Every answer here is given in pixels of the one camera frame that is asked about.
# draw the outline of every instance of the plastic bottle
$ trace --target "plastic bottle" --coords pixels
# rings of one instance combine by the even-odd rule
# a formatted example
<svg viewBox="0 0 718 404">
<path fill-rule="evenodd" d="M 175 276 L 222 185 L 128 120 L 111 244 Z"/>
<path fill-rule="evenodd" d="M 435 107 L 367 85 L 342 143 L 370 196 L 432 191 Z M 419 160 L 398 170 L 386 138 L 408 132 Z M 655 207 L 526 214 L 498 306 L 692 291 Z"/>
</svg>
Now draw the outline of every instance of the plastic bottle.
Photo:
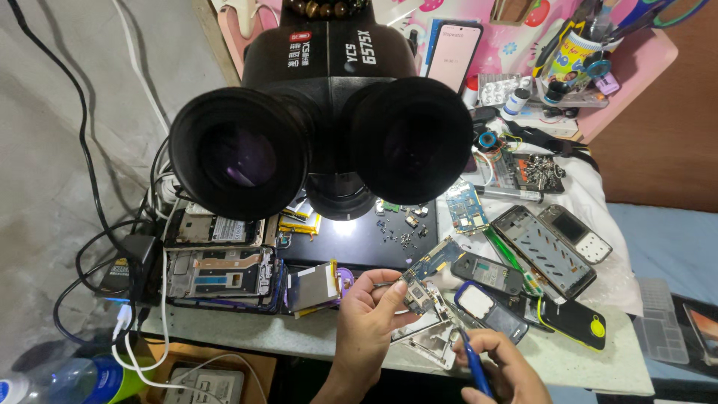
<svg viewBox="0 0 718 404">
<path fill-rule="evenodd" d="M 0 404 L 105 404 L 124 399 L 124 369 L 112 356 L 71 358 L 42 364 L 23 375 L 0 380 Z"/>
</svg>

